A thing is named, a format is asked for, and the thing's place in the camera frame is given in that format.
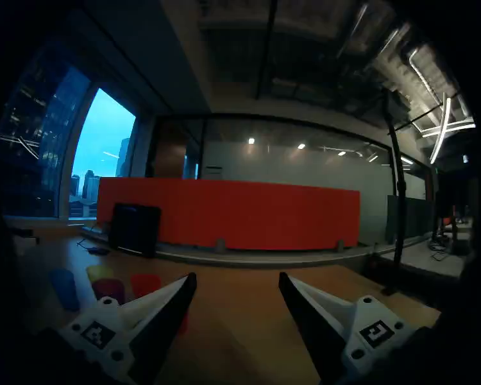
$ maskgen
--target glass window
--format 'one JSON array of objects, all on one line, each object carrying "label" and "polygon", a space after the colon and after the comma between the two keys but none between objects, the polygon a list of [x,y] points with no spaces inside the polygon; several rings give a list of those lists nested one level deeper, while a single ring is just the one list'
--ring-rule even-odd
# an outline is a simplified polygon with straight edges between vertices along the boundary
[{"label": "glass window", "polygon": [[76,148],[69,193],[70,218],[96,217],[99,179],[128,176],[128,146],[135,116],[99,89]]},{"label": "glass window", "polygon": [[90,80],[47,49],[21,78],[0,125],[3,212],[58,215],[69,133]]}]

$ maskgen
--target red wall panel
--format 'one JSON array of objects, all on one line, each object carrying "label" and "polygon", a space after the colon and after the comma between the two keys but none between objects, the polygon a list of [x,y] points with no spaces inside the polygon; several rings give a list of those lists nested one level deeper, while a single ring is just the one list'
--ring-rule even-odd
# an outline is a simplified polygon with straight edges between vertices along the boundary
[{"label": "red wall panel", "polygon": [[250,250],[356,246],[358,191],[223,180],[100,179],[97,220],[110,221],[114,204],[162,209],[159,240]]}]

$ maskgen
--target metal beam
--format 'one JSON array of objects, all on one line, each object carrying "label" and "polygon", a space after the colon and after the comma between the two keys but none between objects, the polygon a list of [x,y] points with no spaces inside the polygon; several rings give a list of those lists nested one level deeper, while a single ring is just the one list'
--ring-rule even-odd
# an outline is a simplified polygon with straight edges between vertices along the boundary
[{"label": "metal beam", "polygon": [[[451,96],[451,99],[456,98],[459,93],[460,93],[459,91],[456,92],[453,96]],[[406,127],[406,126],[409,126],[409,125],[412,124],[414,121],[417,121],[417,120],[421,119],[422,117],[425,117],[425,116],[428,115],[431,111],[434,111],[434,110],[436,110],[437,108],[442,107],[443,105],[444,105],[444,103],[440,103],[439,105],[437,105],[437,106],[435,106],[435,107],[427,110],[424,114],[421,114],[421,115],[419,115],[419,116],[411,119],[410,121],[407,121],[405,124],[401,124],[399,127],[397,127],[397,128],[395,129],[395,131],[397,132],[397,131],[401,130],[402,128]]]},{"label": "metal beam", "polygon": [[258,83],[257,93],[255,99],[260,98],[262,92],[262,84],[264,82],[264,75],[266,73],[267,61],[269,60],[269,45],[271,43],[271,36],[273,35],[274,18],[276,17],[276,11],[278,9],[278,0],[271,0],[269,6],[269,17],[267,18],[266,37],[264,39],[264,50],[262,52],[262,62],[260,63],[260,69],[258,70]]}]

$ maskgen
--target city building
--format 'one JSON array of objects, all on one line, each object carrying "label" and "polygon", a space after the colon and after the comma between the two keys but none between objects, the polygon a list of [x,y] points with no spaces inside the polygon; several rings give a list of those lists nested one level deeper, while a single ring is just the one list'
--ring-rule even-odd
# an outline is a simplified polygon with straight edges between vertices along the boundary
[{"label": "city building", "polygon": [[84,177],[84,186],[82,188],[82,198],[87,198],[87,190],[89,188],[89,179],[94,176],[93,170],[87,170]]},{"label": "city building", "polygon": [[69,194],[73,196],[78,195],[78,185],[80,184],[80,176],[73,175],[71,176],[71,185],[69,187]]},{"label": "city building", "polygon": [[130,138],[125,138],[121,141],[121,147],[119,148],[119,159],[116,165],[116,176],[125,176],[126,171],[123,170],[123,166],[126,160],[126,153],[128,152],[128,143]]},{"label": "city building", "polygon": [[87,180],[87,196],[86,200],[96,202],[98,200],[98,188],[100,185],[100,177],[94,176]]}]

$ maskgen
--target power cord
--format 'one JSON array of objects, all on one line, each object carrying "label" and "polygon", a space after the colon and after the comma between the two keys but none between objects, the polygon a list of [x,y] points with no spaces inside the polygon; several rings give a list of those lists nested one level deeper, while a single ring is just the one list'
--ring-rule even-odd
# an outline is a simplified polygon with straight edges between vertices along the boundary
[{"label": "power cord", "polygon": [[[91,229],[90,229],[89,231],[92,231],[92,229],[93,229],[97,224],[98,224],[98,222],[95,222],[94,225],[92,225],[92,227],[91,227]],[[86,250],[89,251],[89,249],[91,249],[91,247],[85,247],[85,246],[82,245],[82,242],[84,242],[86,239],[87,239],[87,238],[84,237],[84,238],[82,238],[82,240],[81,240],[80,242],[77,242],[76,244],[77,244],[78,246],[80,246],[80,247],[82,247],[82,248],[84,248],[84,249],[86,249]]]},{"label": "power cord", "polygon": [[[431,254],[431,258],[433,258],[437,262],[442,262],[445,258],[449,256],[447,252],[447,245],[449,243],[449,238],[446,236],[437,237],[433,241],[429,241],[428,247],[434,253]],[[444,255],[443,258],[435,258],[435,255]]]}]

